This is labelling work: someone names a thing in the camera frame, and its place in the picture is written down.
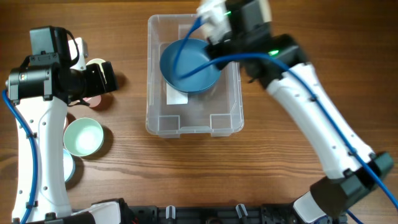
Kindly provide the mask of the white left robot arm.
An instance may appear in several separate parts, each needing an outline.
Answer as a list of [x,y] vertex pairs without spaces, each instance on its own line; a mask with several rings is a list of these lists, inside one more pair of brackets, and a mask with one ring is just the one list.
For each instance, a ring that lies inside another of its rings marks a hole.
[[121,223],[121,200],[72,211],[63,178],[63,127],[68,104],[118,89],[110,62],[85,70],[52,62],[10,72],[2,96],[16,118],[18,193],[13,223]]

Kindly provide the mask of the white label in bin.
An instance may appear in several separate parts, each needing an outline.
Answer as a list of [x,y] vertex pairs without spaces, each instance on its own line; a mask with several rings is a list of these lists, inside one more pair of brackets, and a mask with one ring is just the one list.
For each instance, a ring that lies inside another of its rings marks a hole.
[[174,89],[167,83],[166,102],[168,105],[186,105],[188,103],[188,94]]

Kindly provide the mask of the mint green bowl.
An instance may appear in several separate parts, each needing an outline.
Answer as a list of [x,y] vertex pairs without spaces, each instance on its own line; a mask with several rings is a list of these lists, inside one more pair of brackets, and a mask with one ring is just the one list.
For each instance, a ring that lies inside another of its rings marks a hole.
[[80,118],[70,123],[63,136],[65,149],[78,157],[96,153],[104,143],[102,125],[91,118]]

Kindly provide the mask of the light blue bowl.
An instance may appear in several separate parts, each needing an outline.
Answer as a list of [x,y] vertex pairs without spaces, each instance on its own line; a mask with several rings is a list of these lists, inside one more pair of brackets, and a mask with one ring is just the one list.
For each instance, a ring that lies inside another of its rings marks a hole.
[[63,149],[63,174],[65,182],[68,182],[75,173],[75,161],[72,155]]

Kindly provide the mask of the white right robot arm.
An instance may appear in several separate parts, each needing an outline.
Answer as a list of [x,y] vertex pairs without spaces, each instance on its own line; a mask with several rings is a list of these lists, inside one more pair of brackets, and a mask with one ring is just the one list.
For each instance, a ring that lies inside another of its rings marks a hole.
[[302,223],[337,219],[375,189],[397,199],[383,180],[392,157],[376,153],[342,117],[297,41],[271,31],[267,1],[210,1],[198,8],[206,20],[210,52],[237,61],[290,115],[314,148],[325,176],[292,204]]

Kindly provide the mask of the clear plastic storage bin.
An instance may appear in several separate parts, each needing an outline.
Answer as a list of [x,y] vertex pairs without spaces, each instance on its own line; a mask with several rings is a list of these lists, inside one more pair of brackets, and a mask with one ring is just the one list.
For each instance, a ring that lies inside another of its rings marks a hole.
[[186,36],[194,14],[156,14],[148,20],[146,129],[162,138],[209,133],[229,136],[244,126],[239,65],[231,62],[218,83],[200,94],[188,94],[186,105],[168,105],[160,56],[167,46]]

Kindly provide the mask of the cream cup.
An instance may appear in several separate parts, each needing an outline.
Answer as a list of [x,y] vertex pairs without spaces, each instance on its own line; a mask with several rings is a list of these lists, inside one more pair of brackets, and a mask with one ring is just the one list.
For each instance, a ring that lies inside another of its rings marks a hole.
[[89,62],[87,62],[86,66],[91,65],[91,64],[97,64],[100,67],[102,67],[102,63],[105,63],[105,60],[103,60],[101,58],[94,58],[94,59],[91,59]]

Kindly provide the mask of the pale pink bowl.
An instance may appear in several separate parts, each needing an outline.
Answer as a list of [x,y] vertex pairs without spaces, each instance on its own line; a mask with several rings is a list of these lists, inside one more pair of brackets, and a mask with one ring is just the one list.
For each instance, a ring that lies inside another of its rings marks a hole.
[[64,126],[63,126],[63,130],[64,130],[64,131],[67,129],[68,125],[69,125],[68,118],[67,118],[67,117],[65,117],[65,120],[64,120]]

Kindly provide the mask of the pink cup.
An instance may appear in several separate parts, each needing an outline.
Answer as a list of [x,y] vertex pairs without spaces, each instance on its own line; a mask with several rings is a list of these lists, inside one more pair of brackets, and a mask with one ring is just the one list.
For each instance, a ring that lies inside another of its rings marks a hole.
[[98,95],[89,98],[83,98],[82,100],[73,101],[68,106],[72,107],[72,106],[83,105],[83,106],[88,106],[90,108],[95,108],[100,103],[101,103],[101,95]]

